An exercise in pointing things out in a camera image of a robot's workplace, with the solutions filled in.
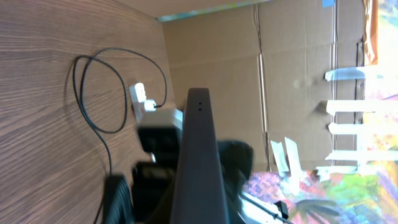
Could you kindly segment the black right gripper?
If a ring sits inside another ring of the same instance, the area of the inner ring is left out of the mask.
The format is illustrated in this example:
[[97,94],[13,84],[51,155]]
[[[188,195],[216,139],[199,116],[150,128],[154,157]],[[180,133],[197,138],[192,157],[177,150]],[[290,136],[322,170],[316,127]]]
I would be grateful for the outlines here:
[[103,224],[133,224],[134,216],[137,222],[148,220],[175,177],[182,130],[140,127],[137,133],[143,151],[154,158],[150,162],[139,161],[132,168],[132,202],[124,175],[110,175],[105,179]]

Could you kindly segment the Samsung Galaxy smartphone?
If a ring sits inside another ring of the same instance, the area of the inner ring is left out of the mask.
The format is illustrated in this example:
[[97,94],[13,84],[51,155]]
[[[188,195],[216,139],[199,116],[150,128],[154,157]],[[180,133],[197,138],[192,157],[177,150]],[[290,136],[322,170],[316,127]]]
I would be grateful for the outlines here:
[[170,223],[229,223],[207,88],[188,91]]

